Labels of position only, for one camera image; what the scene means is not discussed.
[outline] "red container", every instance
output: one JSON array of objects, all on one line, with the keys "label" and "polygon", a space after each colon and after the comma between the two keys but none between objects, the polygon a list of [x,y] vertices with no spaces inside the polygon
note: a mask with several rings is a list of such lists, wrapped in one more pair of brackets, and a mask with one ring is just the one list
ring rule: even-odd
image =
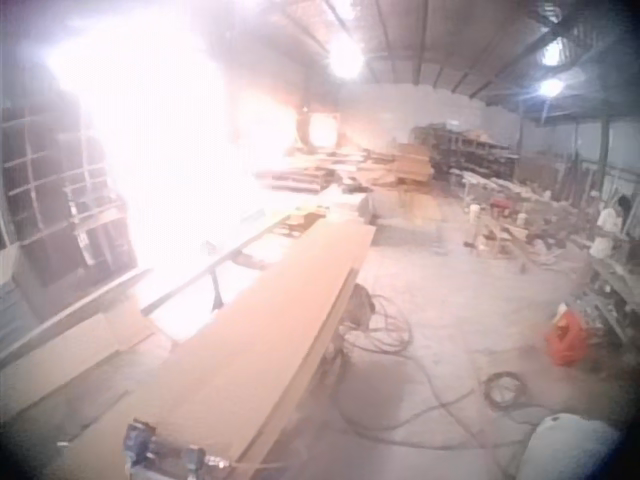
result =
[{"label": "red container", "polygon": [[570,366],[582,360],[589,348],[589,338],[580,317],[566,310],[546,335],[547,352],[553,363]]}]

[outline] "concrete floor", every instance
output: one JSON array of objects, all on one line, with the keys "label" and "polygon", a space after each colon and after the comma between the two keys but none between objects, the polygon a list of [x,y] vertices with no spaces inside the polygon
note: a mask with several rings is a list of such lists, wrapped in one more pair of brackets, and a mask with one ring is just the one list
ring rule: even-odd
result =
[{"label": "concrete floor", "polygon": [[[531,403],[550,409],[620,421],[625,417],[625,386],[576,369],[555,367],[544,352],[543,335],[560,302],[573,288],[569,276],[531,270],[521,274],[517,262],[479,255],[463,247],[472,228],[459,199],[435,194],[413,204],[421,213],[403,212],[412,202],[398,195],[376,197],[379,220],[373,245],[359,282],[371,293],[392,299],[409,319],[414,333],[410,354],[431,373],[440,397],[447,401],[473,390],[452,409],[483,444],[524,438],[531,428],[494,414],[481,394],[490,374],[512,370],[524,377]],[[237,284],[258,272],[229,273]],[[221,278],[223,289],[225,282]],[[210,308],[210,286],[202,289],[203,318]],[[227,299],[236,292],[227,292]],[[159,311],[156,322],[184,322],[180,302]],[[188,329],[197,330],[200,320]],[[37,469],[58,454],[56,442],[78,435],[105,410],[136,387],[166,358],[171,342],[154,335],[126,354],[74,379],[64,389],[23,412],[6,426]],[[353,368],[339,389],[349,414],[364,423],[384,425],[435,405],[433,392],[411,363],[393,357],[357,352]],[[306,461],[293,478],[320,480],[499,479],[496,459],[514,469],[521,446],[441,452],[371,443],[346,428],[331,402],[311,395],[299,415],[315,417],[320,428],[305,444]],[[539,409],[519,412],[518,418],[539,421]],[[421,417],[391,432],[388,438],[428,445],[457,444],[466,434],[443,411]],[[282,478],[278,472],[264,479]]]},{"label": "concrete floor", "polygon": [[[481,432],[485,445],[526,438],[532,431],[492,412],[480,393],[485,378],[504,370],[525,379],[528,402],[590,418],[623,420],[624,385],[555,367],[544,351],[543,335],[573,288],[570,277],[545,270],[522,274],[514,260],[471,253],[463,247],[472,229],[459,200],[438,196],[437,205],[435,221],[382,219],[359,282],[401,306],[415,335],[410,354],[428,368],[440,397],[447,401],[474,390],[452,409],[473,431]],[[393,205],[385,209],[392,212]],[[374,426],[397,422],[437,403],[410,362],[364,352],[356,355],[340,398],[350,415]],[[296,472],[298,479],[493,480],[503,478],[496,460],[503,470],[514,471],[523,451],[521,445],[453,452],[380,445],[349,433],[331,407],[315,414],[324,416],[325,428],[308,447],[309,460]],[[528,409],[517,417],[538,422],[547,415]],[[468,437],[440,410],[387,438],[451,445]]]}]

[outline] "lumber stack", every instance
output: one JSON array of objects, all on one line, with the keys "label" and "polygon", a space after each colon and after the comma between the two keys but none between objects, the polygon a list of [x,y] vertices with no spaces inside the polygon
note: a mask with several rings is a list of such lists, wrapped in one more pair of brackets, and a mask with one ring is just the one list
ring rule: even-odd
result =
[{"label": "lumber stack", "polygon": [[213,323],[178,346],[155,378],[76,440],[48,478],[124,479],[122,438],[133,418],[177,444],[260,462],[337,327],[373,232],[318,221]]}]

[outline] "white container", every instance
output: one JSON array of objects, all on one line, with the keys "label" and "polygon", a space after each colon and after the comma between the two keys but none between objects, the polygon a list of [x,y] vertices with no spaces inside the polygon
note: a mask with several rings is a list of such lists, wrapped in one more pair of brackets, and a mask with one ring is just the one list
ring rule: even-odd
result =
[{"label": "white container", "polygon": [[474,203],[469,206],[469,222],[470,223],[478,223],[478,219],[480,218],[480,205]]}]

